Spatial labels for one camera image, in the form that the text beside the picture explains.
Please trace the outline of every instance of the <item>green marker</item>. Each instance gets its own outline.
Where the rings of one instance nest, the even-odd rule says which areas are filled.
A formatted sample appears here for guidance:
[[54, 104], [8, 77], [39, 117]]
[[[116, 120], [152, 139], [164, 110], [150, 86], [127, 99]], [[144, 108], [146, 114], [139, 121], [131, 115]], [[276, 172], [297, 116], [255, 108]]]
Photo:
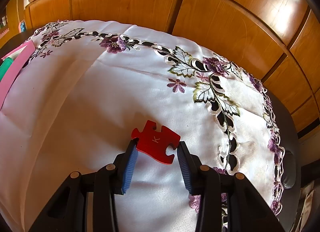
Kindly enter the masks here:
[[3, 63], [0, 66], [0, 81], [2, 80], [4, 74], [7, 72], [8, 68], [11, 66], [13, 59], [7, 57], [4, 59]]

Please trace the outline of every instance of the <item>pink box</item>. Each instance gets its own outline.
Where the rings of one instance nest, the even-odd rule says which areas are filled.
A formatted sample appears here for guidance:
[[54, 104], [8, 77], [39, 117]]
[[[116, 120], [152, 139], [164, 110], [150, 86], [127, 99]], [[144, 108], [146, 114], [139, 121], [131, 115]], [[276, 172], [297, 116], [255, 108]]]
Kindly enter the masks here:
[[30, 40], [13, 51], [9, 52], [6, 56], [2, 58], [4, 60], [7, 57], [15, 57], [12, 58], [14, 61], [7, 70], [7, 72], [4, 74], [2, 80], [0, 81], [0, 110], [3, 106], [5, 97], [7, 96], [13, 82], [15, 81], [16, 77], [18, 76], [20, 70], [22, 69], [23, 65], [26, 63], [26, 61], [30, 58], [30, 56], [33, 54], [33, 52], [36, 50], [33, 41]]

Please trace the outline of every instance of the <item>ribbed blue pad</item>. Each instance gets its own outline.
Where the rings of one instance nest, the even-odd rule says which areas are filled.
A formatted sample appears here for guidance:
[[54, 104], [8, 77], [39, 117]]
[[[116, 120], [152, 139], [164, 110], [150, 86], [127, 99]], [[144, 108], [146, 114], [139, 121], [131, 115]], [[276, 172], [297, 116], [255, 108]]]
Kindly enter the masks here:
[[186, 189], [189, 191], [189, 193], [191, 193], [191, 172], [189, 170], [186, 157], [184, 156], [183, 150], [181, 149], [180, 146], [178, 147], [177, 155], [178, 155], [182, 177], [184, 180], [184, 185]]
[[137, 151], [136, 147], [134, 147], [131, 152], [131, 155], [129, 157], [127, 167], [125, 168], [125, 171], [123, 174], [122, 191], [124, 193], [130, 187], [130, 183], [131, 183], [134, 167], [136, 165], [137, 157], [138, 157], [138, 151]]

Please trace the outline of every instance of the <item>red puzzle piece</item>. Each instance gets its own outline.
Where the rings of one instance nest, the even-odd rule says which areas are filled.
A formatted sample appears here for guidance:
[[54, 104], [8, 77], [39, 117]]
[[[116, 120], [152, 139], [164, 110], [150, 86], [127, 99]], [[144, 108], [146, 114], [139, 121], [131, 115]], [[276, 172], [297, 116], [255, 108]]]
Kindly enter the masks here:
[[180, 142], [180, 135], [176, 134], [164, 125], [161, 132], [156, 131], [156, 123], [148, 120], [142, 133], [137, 128], [132, 131], [131, 138], [139, 138], [137, 150], [143, 152], [160, 163], [172, 164], [174, 155], [166, 155], [169, 144], [176, 149]]

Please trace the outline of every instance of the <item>embroidered tablecloth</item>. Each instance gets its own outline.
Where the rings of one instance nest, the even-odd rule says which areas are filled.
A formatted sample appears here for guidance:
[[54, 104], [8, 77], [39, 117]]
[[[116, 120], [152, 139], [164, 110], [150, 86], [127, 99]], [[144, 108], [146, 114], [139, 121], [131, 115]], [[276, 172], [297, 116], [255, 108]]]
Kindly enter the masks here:
[[[217, 172], [244, 173], [281, 210], [284, 149], [266, 89], [246, 70], [190, 40], [117, 22], [54, 22], [30, 39], [36, 51], [0, 111], [0, 211], [14, 232], [28, 231], [68, 174], [113, 162], [147, 120]], [[130, 189], [116, 195], [119, 229], [191, 232], [198, 203], [177, 157], [164, 165], [139, 153]]]

